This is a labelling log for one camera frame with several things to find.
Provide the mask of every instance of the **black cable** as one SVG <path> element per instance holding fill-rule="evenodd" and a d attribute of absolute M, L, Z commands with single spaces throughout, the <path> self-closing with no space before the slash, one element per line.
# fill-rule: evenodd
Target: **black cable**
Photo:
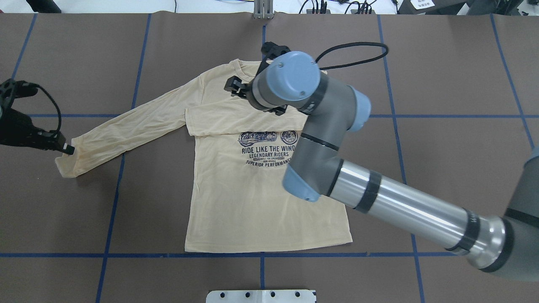
<path fill-rule="evenodd" d="M 360 10 L 360 5 L 361 3 L 359 3 L 358 1 L 352 1 L 348 4 L 348 7 L 346 8 L 346 11 L 344 11 L 344 14 L 346 15 L 346 13 L 348 12 L 348 9 L 350 8 L 350 6 L 352 6 L 352 4 L 357 4 L 357 10 L 359 11 Z"/>
<path fill-rule="evenodd" d="M 376 56 L 374 58 L 370 58 L 370 59 L 367 59 L 367 60 L 361 60 L 361 61 L 357 61 L 357 62 L 353 62 L 353 63 L 334 65 L 334 66 L 328 66 L 328 67 L 320 67 L 320 69 L 321 70 L 333 70 L 335 68 L 342 68 L 342 67 L 348 67 L 348 66 L 354 66 L 354 65 L 358 65 L 358 64 L 368 63 L 368 62 L 376 61 L 378 59 L 382 59 L 385 56 L 387 56 L 388 53 L 389 53 L 389 47 L 387 45 L 383 44 L 383 43 L 378 43 L 378 42 L 352 42 L 352 43 L 346 43 L 346 44 L 341 44 L 341 45 L 336 45 L 336 46 L 330 47 L 329 49 L 325 50 L 324 52 L 322 52 L 317 57 L 316 62 L 318 63 L 318 61 L 320 59 L 322 59 L 322 57 L 324 57 L 325 55 L 327 55 L 330 52 L 333 52 L 333 51 L 339 50 L 339 49 L 345 49 L 346 47 L 352 47 L 352 46 L 379 46 L 379 47 L 384 48 L 384 52 L 381 55 L 378 55 L 378 56 Z"/>
<path fill-rule="evenodd" d="M 54 99 L 52 98 L 52 96 L 44 88 L 42 88 L 41 85 L 36 84 L 36 87 L 42 90 L 47 95 L 47 97 L 51 100 L 52 104 L 56 108 L 56 112 L 58 113 L 58 127 L 54 131 L 54 134 L 57 135 L 60 133 L 60 127 L 62 126 L 62 114 L 60 114 L 60 108 L 58 107 L 58 104 L 54 102 Z"/>
<path fill-rule="evenodd" d="M 302 5 L 301 8 L 300 8 L 300 12 L 299 12 L 299 13 L 301 13 L 301 11 L 303 10 L 303 8 L 305 7 L 305 4 L 307 4 L 307 2 L 309 2 L 309 0 L 305 0 L 305 2 L 303 3 L 303 5 Z"/>

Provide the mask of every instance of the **white mounting plate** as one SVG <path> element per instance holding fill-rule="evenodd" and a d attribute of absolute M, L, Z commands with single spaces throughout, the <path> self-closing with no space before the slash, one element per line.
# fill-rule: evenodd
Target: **white mounting plate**
<path fill-rule="evenodd" d="M 314 290 L 211 291 L 206 303 L 316 303 Z"/>

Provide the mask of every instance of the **white bracket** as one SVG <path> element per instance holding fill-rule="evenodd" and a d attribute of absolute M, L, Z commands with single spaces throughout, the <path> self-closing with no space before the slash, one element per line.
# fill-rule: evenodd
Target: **white bracket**
<path fill-rule="evenodd" d="M 273 19 L 273 0 L 254 0 L 255 19 Z"/>
<path fill-rule="evenodd" d="M 312 290 L 212 291 L 206 303 L 316 303 Z"/>

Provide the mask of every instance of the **black band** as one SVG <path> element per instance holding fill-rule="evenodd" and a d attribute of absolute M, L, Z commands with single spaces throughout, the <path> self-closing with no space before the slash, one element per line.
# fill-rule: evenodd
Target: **black band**
<path fill-rule="evenodd" d="M 511 252 L 513 251 L 513 245 L 515 244 L 515 231 L 513 230 L 513 227 L 511 226 L 511 223 L 504 218 L 502 218 L 503 224 L 505 226 L 505 242 L 503 243 L 502 252 L 494 261 L 492 264 L 485 268 L 481 268 L 480 270 L 482 272 L 495 272 L 502 268 L 503 265 L 507 262 L 509 259 L 509 256 L 511 256 Z"/>
<path fill-rule="evenodd" d="M 331 196 L 331 192 L 333 191 L 333 187 L 335 187 L 335 183 L 337 183 L 338 175 L 341 173 L 342 164 L 344 163 L 344 160 L 341 159 L 338 164 L 337 171 L 335 172 L 335 176 L 333 176 L 333 181 L 331 182 L 331 186 L 329 187 L 328 193 L 326 196 Z"/>
<path fill-rule="evenodd" d="M 520 210 L 508 208 L 506 210 L 505 216 L 518 220 L 522 223 L 529 224 L 535 228 L 539 228 L 539 218 L 537 218 L 536 216 L 527 214 L 525 212 L 522 212 Z"/>
<path fill-rule="evenodd" d="M 328 79 L 326 77 L 320 77 L 320 84 L 318 84 L 314 93 L 307 99 L 307 102 L 298 109 L 298 111 L 310 115 L 318 107 L 318 104 L 320 104 L 322 99 L 324 99 L 327 89 Z"/>
<path fill-rule="evenodd" d="M 376 200 L 376 197 L 378 197 L 378 191 L 380 190 L 381 181 L 382 175 L 371 170 L 369 176 L 369 183 L 367 183 L 367 188 L 365 189 L 365 193 L 363 193 L 363 197 L 361 197 L 360 202 L 354 208 L 355 210 L 358 210 L 364 214 L 369 212 L 370 208 L 372 207 L 372 204 Z"/>
<path fill-rule="evenodd" d="M 465 251 L 470 251 L 470 249 L 475 244 L 477 237 L 479 236 L 479 230 L 481 228 L 481 223 L 479 223 L 479 216 L 472 211 L 469 211 L 464 208 L 466 214 L 468 215 L 468 223 L 466 223 L 466 230 L 460 241 L 447 251 L 454 251 L 458 248 L 461 248 Z"/>
<path fill-rule="evenodd" d="M 301 133 L 301 136 L 304 137 L 305 139 L 309 139 L 309 140 L 314 141 L 314 142 L 316 142 L 316 143 L 318 143 L 318 144 L 327 146 L 327 147 L 329 147 L 329 148 L 331 148 L 331 149 L 335 149 L 335 150 L 338 151 L 338 146 L 333 145 L 333 144 L 331 144 L 331 143 L 329 143 L 329 142 L 326 142 L 326 141 L 324 141 L 324 140 L 318 139 L 317 137 L 313 137 L 313 136 L 311 136 L 311 135 L 307 135 L 306 133 Z"/>

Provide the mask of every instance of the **gray robotic arm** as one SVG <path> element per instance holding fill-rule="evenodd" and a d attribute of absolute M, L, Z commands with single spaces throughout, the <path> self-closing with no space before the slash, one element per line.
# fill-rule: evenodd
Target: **gray robotic arm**
<path fill-rule="evenodd" d="M 466 256 L 476 268 L 508 279 L 539 281 L 539 149 L 524 172 L 505 215 L 482 217 L 338 157 L 347 131 L 370 115 L 362 93 L 324 73 L 308 54 L 284 52 L 247 84 L 225 89 L 255 108 L 293 106 L 309 115 L 283 179 L 292 195 L 320 195 Z"/>

